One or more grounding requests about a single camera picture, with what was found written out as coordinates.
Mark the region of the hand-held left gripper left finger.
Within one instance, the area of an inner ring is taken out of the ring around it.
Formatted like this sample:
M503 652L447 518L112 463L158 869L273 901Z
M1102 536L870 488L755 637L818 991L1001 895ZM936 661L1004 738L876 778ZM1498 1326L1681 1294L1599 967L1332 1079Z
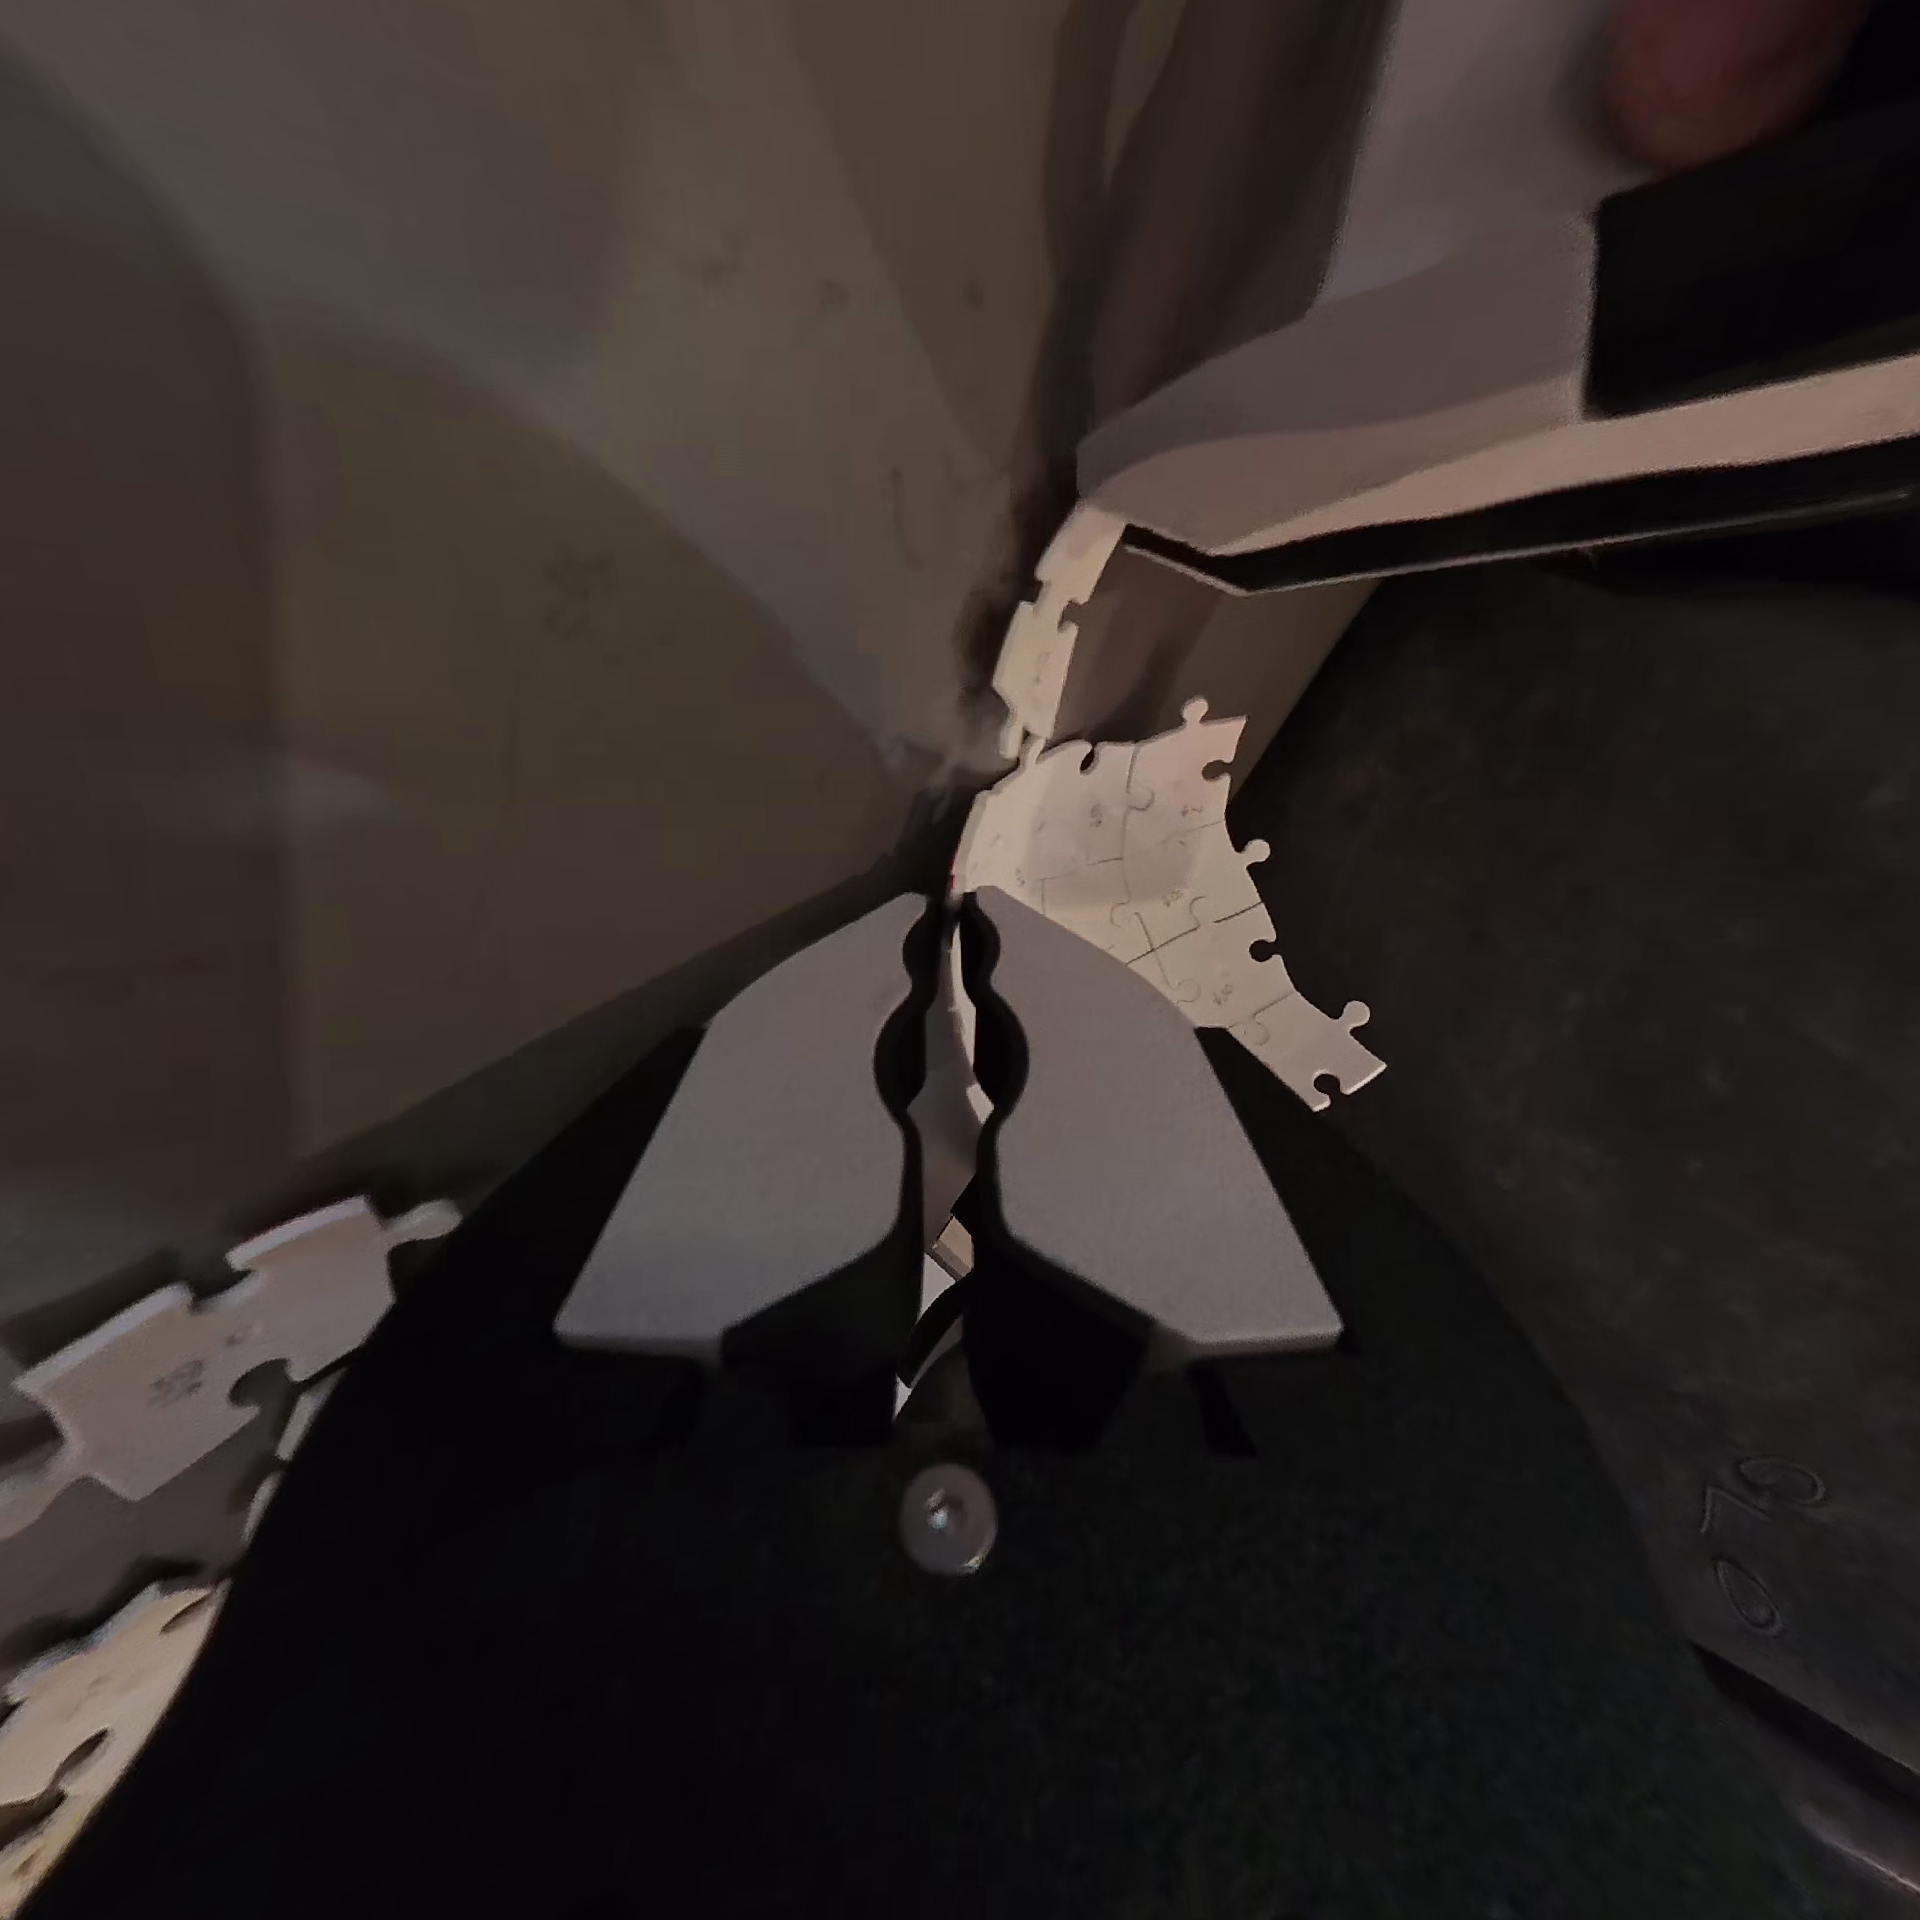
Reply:
M795 1426L883 1426L922 1297L929 901L795 950L708 1022L555 1317Z

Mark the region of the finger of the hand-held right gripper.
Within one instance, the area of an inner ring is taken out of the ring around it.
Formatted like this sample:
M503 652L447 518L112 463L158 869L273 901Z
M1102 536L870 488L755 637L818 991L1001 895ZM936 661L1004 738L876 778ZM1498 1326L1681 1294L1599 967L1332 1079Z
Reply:
M1918 445L1886 441L1775 463L1657 471L1438 518L1364 524L1240 554L1210 554L1130 524L1126 549L1220 591L1250 596L1481 561L1794 535L1908 512L1915 498Z
M1080 494L1208 558L1241 558L1915 433L1915 352L1604 415L1587 396L1595 260L1588 224L1530 224L1316 304L1088 433Z

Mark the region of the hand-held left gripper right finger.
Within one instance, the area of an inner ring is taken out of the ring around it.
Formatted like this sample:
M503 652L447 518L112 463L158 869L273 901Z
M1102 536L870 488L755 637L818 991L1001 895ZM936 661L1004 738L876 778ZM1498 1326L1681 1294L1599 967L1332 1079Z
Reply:
M961 946L993 1103L963 1329L993 1440L1090 1448L1145 1377L1330 1353L1343 1317L1195 1028L998 887Z

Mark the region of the assembled curved puzzle ball section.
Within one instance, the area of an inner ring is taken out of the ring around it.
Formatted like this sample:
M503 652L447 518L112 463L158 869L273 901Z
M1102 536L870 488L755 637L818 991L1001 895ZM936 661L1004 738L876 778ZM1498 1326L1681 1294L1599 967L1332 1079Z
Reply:
M1033 908L1161 991L1192 1024L1230 1031L1313 1110L1385 1069L1361 1028L1292 981L1256 880L1265 841L1227 825L1244 718L1188 700L1177 727L1145 740L1062 733L1074 613L1121 545L1121 517L1074 508L1007 623L993 671L999 754L1014 766L975 797L950 897L998 888Z

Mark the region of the pile of white puzzle pieces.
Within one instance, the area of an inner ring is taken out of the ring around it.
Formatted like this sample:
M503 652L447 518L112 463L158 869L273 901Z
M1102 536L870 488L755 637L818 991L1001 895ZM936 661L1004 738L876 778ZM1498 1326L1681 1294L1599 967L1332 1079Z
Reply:
M6 1477L6 1537L81 1481L127 1503L153 1496L255 1422L233 1390L279 1364L302 1396L249 1506L249 1537L334 1372L393 1308L393 1253L460 1222L447 1199L383 1215L354 1194L233 1246L233 1284L161 1287L36 1362L16 1391L54 1418L58 1440ZM2 1800L33 1815L6 1841L6 1916L22 1910L151 1738L226 1590L222 1578L155 1582L6 1681Z

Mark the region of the person's right hand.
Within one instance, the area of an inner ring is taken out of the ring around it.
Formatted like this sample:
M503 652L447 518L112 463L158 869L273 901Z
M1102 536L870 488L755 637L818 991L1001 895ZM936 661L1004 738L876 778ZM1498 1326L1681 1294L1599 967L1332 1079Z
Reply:
M1600 112L1618 150L1663 173L1696 169L1809 120L1868 2L1618 2Z

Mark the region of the person's dark trousers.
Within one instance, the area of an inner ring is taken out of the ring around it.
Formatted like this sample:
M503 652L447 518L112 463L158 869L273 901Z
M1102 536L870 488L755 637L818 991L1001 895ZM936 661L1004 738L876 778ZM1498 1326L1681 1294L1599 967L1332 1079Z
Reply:
M1336 1121L1503 1288L1793 1813L1915 1916L1915 585L1380 588L1240 793Z

